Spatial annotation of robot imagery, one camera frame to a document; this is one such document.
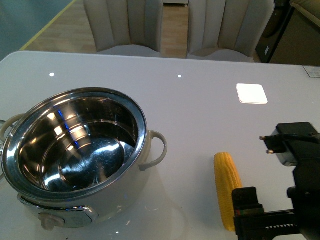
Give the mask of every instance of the white tabletop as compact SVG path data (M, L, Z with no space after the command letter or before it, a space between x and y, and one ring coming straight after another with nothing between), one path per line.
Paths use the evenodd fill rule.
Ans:
M310 122L320 131L320 79L296 65L25 51L0 63L0 81L2 120L66 90L104 87L133 98L148 129L168 142L138 201L114 219L83 228L43 230L2 180L1 240L235 240L220 218L214 155L231 153L243 186L257 188L267 212L292 209L293 168L266 155L259 136L279 123ZM237 84L262 85L268 103L240 103ZM155 141L150 158L161 147Z

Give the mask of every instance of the white label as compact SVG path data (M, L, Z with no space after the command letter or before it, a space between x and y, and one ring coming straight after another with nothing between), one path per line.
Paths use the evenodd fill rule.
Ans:
M269 52L269 46L266 46L266 49L264 51L264 55L267 55L268 52Z
M303 66L310 78L320 78L320 66Z
M268 99L264 88L259 84L243 84L236 85L238 97L243 104L267 104Z

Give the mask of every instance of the chair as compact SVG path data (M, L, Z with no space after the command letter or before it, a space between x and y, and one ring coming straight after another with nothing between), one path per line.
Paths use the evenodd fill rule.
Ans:
M187 59L254 62L274 0L190 0Z
M160 57L163 0L84 0L96 51Z

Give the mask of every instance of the white pot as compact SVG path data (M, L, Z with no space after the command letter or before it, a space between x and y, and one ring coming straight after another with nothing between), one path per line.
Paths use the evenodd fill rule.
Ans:
M0 138L18 119L4 143L3 173L46 230L78 228L124 211L146 185L148 168L167 153L165 137L148 130L138 104L111 89L53 96L8 120ZM153 138L163 142L163 152L146 162Z

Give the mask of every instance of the corn cob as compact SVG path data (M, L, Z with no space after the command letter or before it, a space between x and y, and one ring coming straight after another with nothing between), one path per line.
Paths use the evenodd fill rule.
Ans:
M242 183L236 165L228 152L218 152L214 156L214 172L223 226L228 231L235 232L232 191L242 188Z

